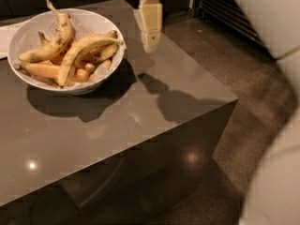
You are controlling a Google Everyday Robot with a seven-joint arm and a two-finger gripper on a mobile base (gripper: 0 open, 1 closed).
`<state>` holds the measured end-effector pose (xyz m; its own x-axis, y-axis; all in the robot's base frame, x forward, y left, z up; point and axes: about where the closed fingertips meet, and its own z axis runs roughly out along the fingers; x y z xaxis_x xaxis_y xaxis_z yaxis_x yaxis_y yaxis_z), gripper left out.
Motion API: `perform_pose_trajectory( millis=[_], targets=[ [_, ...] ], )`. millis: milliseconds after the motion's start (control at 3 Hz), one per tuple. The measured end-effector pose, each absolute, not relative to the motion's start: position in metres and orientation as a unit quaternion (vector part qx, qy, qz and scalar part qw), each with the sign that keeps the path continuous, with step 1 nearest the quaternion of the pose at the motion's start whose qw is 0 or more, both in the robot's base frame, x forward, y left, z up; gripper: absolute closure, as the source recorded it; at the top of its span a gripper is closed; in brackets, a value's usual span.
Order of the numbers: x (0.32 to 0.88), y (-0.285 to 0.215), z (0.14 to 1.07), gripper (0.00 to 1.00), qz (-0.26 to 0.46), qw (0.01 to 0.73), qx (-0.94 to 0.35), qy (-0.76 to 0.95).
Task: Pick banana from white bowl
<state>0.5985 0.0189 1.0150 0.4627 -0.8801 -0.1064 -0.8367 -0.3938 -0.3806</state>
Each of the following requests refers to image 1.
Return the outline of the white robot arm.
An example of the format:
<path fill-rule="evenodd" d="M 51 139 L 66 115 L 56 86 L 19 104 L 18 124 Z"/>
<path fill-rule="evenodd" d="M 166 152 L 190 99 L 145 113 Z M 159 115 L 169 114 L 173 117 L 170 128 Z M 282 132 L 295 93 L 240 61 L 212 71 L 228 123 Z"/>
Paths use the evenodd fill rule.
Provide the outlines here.
<path fill-rule="evenodd" d="M 234 0 L 276 59 L 289 88 L 269 91 L 282 124 L 255 166 L 237 225 L 300 225 L 300 0 Z"/>

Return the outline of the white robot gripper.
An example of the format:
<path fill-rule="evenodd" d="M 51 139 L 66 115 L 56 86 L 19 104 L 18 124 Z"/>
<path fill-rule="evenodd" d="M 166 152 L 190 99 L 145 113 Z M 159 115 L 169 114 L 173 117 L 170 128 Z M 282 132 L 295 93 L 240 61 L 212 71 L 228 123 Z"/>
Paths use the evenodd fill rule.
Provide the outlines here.
<path fill-rule="evenodd" d="M 159 0 L 141 0 L 134 10 L 146 53 L 153 53 L 160 42 L 163 6 Z"/>

